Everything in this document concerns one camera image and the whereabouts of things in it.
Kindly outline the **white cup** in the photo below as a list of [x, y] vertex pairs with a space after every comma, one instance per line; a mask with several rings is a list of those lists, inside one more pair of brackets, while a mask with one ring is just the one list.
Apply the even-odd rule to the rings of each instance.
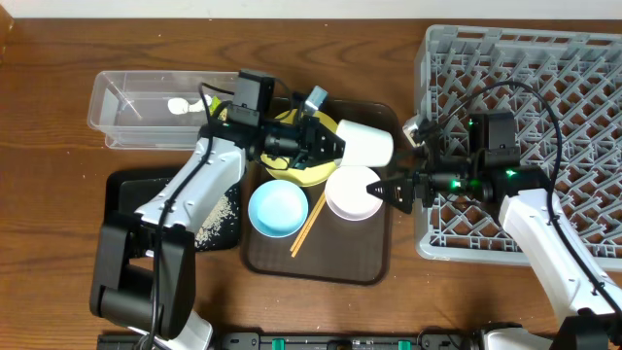
[[345, 142], [344, 154], [337, 166], [386, 166], [394, 152], [393, 136], [384, 130], [342, 120], [336, 135]]

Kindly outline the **green snack wrapper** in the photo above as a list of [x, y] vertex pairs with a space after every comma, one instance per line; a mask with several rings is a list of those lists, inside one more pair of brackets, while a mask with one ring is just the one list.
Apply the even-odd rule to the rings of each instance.
[[231, 104], [231, 101], [226, 100], [226, 101], [219, 102], [216, 107], [211, 107], [210, 108], [210, 115], [211, 115], [210, 119], [224, 122], [227, 118], [226, 110], [230, 104]]

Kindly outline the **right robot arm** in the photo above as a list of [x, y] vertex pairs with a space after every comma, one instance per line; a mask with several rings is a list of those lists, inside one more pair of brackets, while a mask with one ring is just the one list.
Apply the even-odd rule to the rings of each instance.
[[517, 323], [482, 327], [460, 349], [606, 349], [621, 343], [621, 289], [596, 262], [554, 193], [552, 176], [523, 165], [509, 111], [470, 115], [469, 154], [444, 158], [437, 126], [416, 122], [427, 160], [411, 174], [367, 186], [369, 194], [409, 214], [415, 201], [431, 207], [436, 195], [466, 195], [484, 205], [516, 241], [547, 294], [560, 324], [553, 337]]

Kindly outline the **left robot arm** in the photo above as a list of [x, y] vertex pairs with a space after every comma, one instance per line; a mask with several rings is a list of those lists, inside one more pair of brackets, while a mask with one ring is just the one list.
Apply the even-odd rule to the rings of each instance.
[[193, 310], [195, 236], [220, 198], [242, 179], [249, 160], [282, 158], [305, 169], [344, 155], [345, 142], [316, 118], [327, 92], [291, 93], [294, 122], [267, 116], [280, 79], [242, 69], [235, 89], [217, 101], [200, 83], [206, 117], [188, 162], [131, 215], [112, 211], [99, 233], [90, 312], [135, 329], [135, 349], [207, 348], [211, 327]]

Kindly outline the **pink white bowl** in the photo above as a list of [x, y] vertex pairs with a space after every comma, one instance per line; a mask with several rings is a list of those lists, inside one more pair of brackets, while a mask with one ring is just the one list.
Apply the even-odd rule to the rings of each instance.
[[325, 186], [330, 210], [348, 221], [362, 221], [372, 217], [382, 206], [382, 200], [369, 194], [366, 187], [380, 180], [379, 175], [365, 166], [337, 168]]

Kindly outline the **light blue bowl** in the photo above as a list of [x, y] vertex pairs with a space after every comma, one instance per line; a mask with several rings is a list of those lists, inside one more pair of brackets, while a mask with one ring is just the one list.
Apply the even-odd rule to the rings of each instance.
[[252, 227], [269, 238], [285, 238], [307, 220], [309, 204], [301, 187], [286, 180], [263, 183], [252, 193], [248, 216]]

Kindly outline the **pile of rice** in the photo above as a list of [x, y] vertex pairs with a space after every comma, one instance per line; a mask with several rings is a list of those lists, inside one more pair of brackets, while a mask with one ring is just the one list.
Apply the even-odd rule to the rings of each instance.
[[222, 196], [208, 217], [201, 225], [195, 236], [194, 245], [197, 249], [204, 249], [217, 236], [221, 235], [221, 230], [225, 227], [225, 221], [233, 216], [231, 204], [226, 195]]

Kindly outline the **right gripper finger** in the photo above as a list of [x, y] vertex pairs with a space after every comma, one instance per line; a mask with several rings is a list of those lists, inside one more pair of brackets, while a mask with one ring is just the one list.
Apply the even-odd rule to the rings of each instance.
[[440, 149], [438, 146], [440, 126], [437, 122], [431, 121], [425, 116], [421, 117], [424, 118], [424, 120], [414, 136], [414, 141], [407, 141], [412, 146], [416, 158], [438, 160], [440, 157]]
[[414, 203], [414, 185], [411, 178], [395, 177], [366, 186], [366, 191], [404, 214], [411, 214]]

